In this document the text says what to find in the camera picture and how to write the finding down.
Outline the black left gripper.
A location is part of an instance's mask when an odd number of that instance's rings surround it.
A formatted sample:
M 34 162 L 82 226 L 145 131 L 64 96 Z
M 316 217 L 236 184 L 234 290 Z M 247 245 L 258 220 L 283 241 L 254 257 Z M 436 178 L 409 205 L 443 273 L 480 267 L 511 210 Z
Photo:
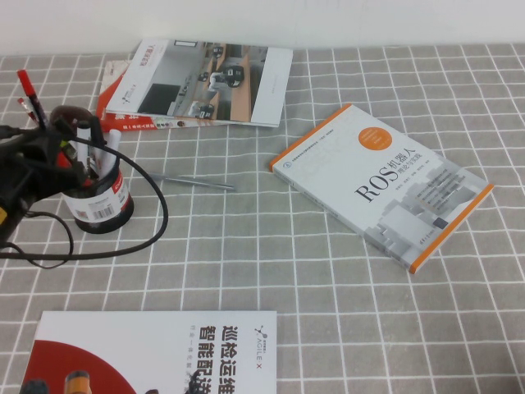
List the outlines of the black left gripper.
M 1 245 L 8 242 L 39 193 L 62 193 L 87 180 L 80 165 L 56 167 L 61 137 L 30 131 L 1 143 Z M 29 160 L 41 163 L 29 164 Z

